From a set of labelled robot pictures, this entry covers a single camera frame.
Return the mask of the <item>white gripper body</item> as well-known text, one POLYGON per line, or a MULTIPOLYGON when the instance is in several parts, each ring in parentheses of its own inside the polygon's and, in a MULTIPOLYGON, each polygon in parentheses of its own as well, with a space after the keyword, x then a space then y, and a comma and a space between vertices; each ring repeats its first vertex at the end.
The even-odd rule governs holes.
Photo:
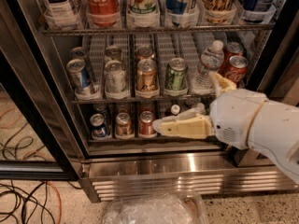
POLYGON ((227 91, 210 104, 210 113, 215 136, 221 142, 246 149, 249 128, 268 101, 263 93, 245 89, 227 91))

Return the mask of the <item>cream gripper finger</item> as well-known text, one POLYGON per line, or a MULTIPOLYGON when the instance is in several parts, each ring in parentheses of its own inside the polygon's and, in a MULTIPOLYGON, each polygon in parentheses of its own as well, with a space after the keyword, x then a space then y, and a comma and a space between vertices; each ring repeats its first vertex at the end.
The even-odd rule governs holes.
POLYGON ((163 136, 206 139, 214 134, 210 117, 203 115, 200 107, 191 108, 176 116, 156 119, 152 125, 163 136))
POLYGON ((236 89, 236 85, 233 81, 223 77, 218 72, 210 71, 208 73, 208 78, 217 97, 227 91, 236 89))

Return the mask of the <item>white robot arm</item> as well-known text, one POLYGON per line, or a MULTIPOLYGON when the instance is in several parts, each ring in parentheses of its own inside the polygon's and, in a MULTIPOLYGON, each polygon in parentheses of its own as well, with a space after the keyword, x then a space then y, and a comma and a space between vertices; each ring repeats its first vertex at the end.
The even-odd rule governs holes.
POLYGON ((239 89, 217 72, 210 72, 208 78, 216 99, 207 116, 191 108, 156 119, 154 130, 190 139, 214 136, 238 149, 257 151, 299 183, 299 108, 272 101, 260 92, 239 89))

